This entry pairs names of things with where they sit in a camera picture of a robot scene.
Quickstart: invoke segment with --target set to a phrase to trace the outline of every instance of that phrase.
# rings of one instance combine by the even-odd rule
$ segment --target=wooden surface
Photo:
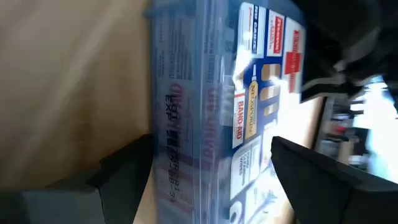
[[[0,187],[43,187],[150,131],[147,4],[0,2]],[[309,146],[317,105],[284,137]],[[134,223],[155,211],[152,173]]]

